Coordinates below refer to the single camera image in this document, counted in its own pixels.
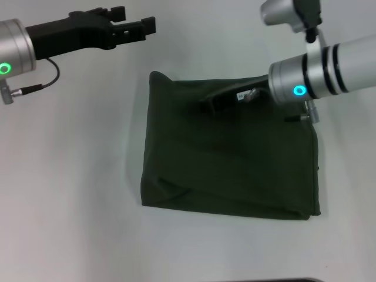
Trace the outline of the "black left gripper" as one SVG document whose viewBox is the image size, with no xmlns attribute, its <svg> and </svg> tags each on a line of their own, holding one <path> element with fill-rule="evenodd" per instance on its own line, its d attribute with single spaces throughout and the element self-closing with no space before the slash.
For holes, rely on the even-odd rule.
<svg viewBox="0 0 376 282">
<path fill-rule="evenodd" d="M 28 26 L 37 60 L 62 55 L 86 48 L 110 50 L 114 44 L 144 41 L 156 33 L 156 18 L 114 25 L 126 20 L 124 6 L 91 11 L 70 12 L 65 19 Z"/>
</svg>

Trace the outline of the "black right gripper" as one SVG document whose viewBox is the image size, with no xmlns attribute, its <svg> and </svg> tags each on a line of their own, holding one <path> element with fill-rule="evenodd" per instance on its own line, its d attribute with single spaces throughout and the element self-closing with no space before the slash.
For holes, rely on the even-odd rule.
<svg viewBox="0 0 376 282">
<path fill-rule="evenodd" d="M 267 79 L 226 79 L 221 81 L 219 93 L 200 99 L 199 105 L 202 112 L 216 115 L 269 94 Z"/>
</svg>

